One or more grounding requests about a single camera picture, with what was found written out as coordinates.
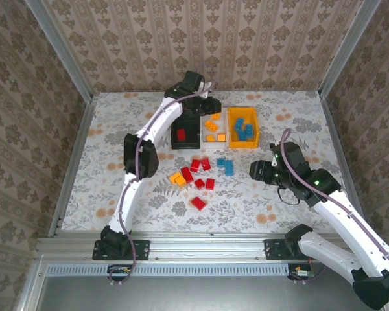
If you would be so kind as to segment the orange plastic bin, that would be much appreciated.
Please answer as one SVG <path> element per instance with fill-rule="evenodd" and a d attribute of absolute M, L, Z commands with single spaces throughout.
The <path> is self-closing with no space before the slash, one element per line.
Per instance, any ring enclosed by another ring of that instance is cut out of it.
<path fill-rule="evenodd" d="M 239 141 L 237 131 L 235 130 L 235 122 L 237 118 L 244 119 L 243 129 L 246 124 L 253 126 L 253 137 L 247 141 Z M 259 145 L 259 124 L 257 112 L 252 107 L 229 107 L 228 108 L 228 133 L 230 148 L 257 148 Z"/>

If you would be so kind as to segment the white plastic bin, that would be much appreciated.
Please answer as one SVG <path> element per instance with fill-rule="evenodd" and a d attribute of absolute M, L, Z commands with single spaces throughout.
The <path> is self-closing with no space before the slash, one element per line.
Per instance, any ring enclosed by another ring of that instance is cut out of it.
<path fill-rule="evenodd" d="M 213 120 L 212 115 L 206 115 L 200 118 L 200 147 L 201 148 L 211 148 L 211 149 L 220 149 L 228 146 L 228 112 L 226 108 L 222 108 L 220 112 L 221 116 L 219 120 Z M 218 130 L 215 132 L 210 132 L 204 126 L 205 121 L 212 121 L 218 126 Z M 219 142 L 217 135 L 224 133 L 226 135 L 225 142 Z M 213 135 L 215 137 L 215 142 L 207 142 L 206 136 Z"/>

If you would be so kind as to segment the black plastic bin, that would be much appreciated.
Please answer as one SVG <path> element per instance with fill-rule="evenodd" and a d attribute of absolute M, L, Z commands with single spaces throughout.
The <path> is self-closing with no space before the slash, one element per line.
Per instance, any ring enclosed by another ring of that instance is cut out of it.
<path fill-rule="evenodd" d="M 186 140 L 179 142 L 177 129 L 183 128 Z M 189 111 L 183 112 L 171 125 L 171 148 L 173 150 L 200 148 L 200 117 Z"/>

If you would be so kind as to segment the floral patterned table cover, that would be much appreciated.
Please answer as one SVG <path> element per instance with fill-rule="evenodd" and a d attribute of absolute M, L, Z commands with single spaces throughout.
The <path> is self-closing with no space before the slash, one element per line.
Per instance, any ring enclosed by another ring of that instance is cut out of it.
<path fill-rule="evenodd" d="M 270 143 L 277 143 L 286 128 L 311 168 L 323 168 L 344 186 L 335 149 L 316 91 L 221 91 L 225 107 L 253 107 L 259 124 L 256 149 L 201 148 L 173 150 L 166 133 L 158 142 L 159 168 L 146 181 L 134 214 L 134 231 L 208 233 L 284 233 L 306 224 L 320 233 L 332 233 L 327 220 L 298 203 L 291 192 L 256 182 L 250 164 L 270 160 Z M 135 133 L 158 109 L 161 93 L 102 93 L 95 108 L 78 166 L 69 203 L 62 220 L 64 231 L 100 231 L 118 204 L 124 181 L 123 139 Z M 193 181 L 179 188 L 169 177 L 193 159 L 208 157 L 211 169 L 191 172 Z M 217 159 L 233 161 L 233 176 L 225 176 Z M 215 180 L 215 188 L 198 190 L 197 179 Z M 191 200 L 199 197 L 206 206 L 197 210 Z"/>

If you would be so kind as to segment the small green circuit board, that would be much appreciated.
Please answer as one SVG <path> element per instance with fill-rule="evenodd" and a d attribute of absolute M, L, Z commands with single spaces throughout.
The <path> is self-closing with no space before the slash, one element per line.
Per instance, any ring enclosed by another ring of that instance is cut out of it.
<path fill-rule="evenodd" d="M 107 268 L 107 274 L 119 274 L 127 276 L 132 271 L 132 269 L 132 265 L 111 265 Z"/>
<path fill-rule="evenodd" d="M 312 270 L 304 270 L 298 266 L 290 270 L 290 276 L 297 280 L 301 280 L 313 278 L 315 274 Z"/>

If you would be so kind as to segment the grey metal tray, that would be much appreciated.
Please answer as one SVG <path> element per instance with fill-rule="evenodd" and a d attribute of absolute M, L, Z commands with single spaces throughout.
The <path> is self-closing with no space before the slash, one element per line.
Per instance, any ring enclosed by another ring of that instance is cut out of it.
<path fill-rule="evenodd" d="M 314 281 L 286 277 L 48 277 L 29 271 L 16 311 L 373 311 L 330 270 Z"/>

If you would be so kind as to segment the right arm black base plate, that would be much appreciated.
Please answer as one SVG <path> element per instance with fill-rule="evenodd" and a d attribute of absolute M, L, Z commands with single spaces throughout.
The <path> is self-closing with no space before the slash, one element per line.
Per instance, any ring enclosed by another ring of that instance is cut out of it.
<path fill-rule="evenodd" d="M 305 255 L 295 241 L 282 238 L 266 239 L 263 243 L 266 260 L 298 262 L 310 259 L 310 256 Z"/>

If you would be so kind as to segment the aluminium mounting rail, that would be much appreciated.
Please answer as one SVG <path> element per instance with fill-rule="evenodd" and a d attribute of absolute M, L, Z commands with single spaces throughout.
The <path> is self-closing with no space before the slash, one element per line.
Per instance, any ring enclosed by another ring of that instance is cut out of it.
<path fill-rule="evenodd" d="M 283 233 L 142 233 L 136 240 L 149 240 L 148 262 L 249 263 L 264 261 L 264 241 L 281 239 Z M 91 262 L 98 231 L 60 231 L 41 238 L 34 259 L 49 262 Z"/>

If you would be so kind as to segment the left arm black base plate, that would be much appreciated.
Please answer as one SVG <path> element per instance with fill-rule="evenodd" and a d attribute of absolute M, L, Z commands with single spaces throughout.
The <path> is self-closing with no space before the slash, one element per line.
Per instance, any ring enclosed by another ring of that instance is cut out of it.
<path fill-rule="evenodd" d="M 94 244 L 92 259 L 93 260 L 133 260 L 133 253 L 136 255 L 136 260 L 148 260 L 150 252 L 149 240 L 135 240 L 135 252 L 129 241 L 120 244 L 110 244 L 104 240 L 97 240 Z"/>

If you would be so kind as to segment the aluminium frame post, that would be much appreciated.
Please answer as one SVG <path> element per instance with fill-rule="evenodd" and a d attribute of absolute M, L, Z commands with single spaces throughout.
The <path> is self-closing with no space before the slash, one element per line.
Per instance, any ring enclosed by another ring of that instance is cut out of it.
<path fill-rule="evenodd" d="M 73 53 L 70 51 L 67 40 L 63 38 L 62 33 L 53 21 L 49 10 L 42 0 L 25 0 L 25 2 L 36 18 L 39 26 L 44 31 L 50 44 L 53 46 L 53 49 L 71 77 L 77 91 L 86 104 L 89 104 L 93 98 L 93 91 L 86 81 L 85 76 L 82 74 Z"/>
<path fill-rule="evenodd" d="M 332 90 L 345 64 L 348 62 L 351 54 L 355 50 L 357 43 L 361 39 L 366 27 L 371 21 L 374 13 L 378 9 L 381 0 L 363 0 L 361 6 L 355 15 L 352 24 L 349 27 L 344 39 L 329 66 L 318 93 L 321 98 L 326 98 Z"/>

